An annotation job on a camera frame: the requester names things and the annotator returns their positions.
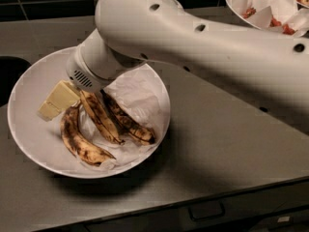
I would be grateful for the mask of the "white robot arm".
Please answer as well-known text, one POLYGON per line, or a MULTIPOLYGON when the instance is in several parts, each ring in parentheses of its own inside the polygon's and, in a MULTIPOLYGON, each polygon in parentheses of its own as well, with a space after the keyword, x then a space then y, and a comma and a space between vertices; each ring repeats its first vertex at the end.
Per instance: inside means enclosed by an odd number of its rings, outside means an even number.
POLYGON ((66 64, 76 87, 94 92, 148 61, 166 63, 308 131, 307 39, 208 21, 175 0, 98 0, 95 23, 66 64))

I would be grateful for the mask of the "white gripper with vent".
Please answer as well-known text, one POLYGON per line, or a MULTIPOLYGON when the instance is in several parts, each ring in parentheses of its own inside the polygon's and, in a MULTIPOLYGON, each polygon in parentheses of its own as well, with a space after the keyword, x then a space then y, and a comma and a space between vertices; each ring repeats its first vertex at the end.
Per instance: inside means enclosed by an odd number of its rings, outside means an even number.
MULTIPOLYGON (((112 82, 112 79, 98 77, 88 68, 82 57, 81 45, 70 54, 66 72, 78 89, 90 93, 98 92, 112 82)), ((40 106, 38 114, 45 121, 53 120, 80 100, 79 90, 70 81, 59 81, 40 106)))

